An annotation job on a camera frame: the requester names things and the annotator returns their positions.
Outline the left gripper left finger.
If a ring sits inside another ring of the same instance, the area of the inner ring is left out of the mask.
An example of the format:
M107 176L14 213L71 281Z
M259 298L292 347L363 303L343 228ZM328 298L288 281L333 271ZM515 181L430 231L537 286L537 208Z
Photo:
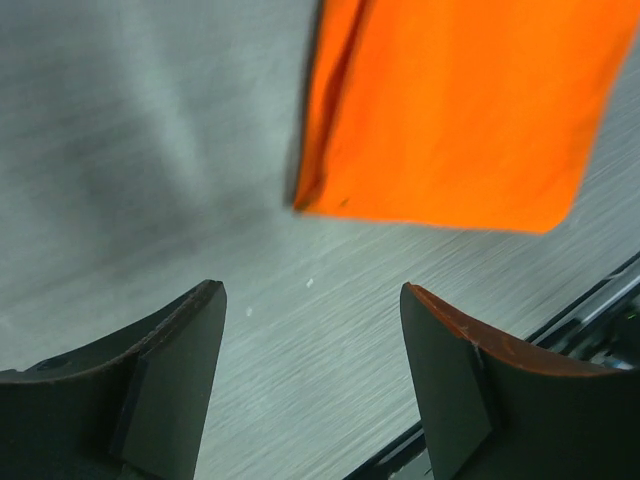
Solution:
M206 280L83 347L1 374L5 479L190 479L227 295Z

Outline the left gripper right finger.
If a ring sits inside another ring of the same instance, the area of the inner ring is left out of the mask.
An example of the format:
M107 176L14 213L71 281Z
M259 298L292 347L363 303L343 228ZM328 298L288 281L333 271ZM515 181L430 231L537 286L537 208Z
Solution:
M550 352L405 284L407 357L438 479L635 479L639 373Z

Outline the orange t-shirt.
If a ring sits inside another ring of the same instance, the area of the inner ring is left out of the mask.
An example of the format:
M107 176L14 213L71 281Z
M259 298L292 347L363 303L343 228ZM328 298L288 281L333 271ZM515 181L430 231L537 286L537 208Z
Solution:
M326 1L295 210L542 234L578 195L635 1Z

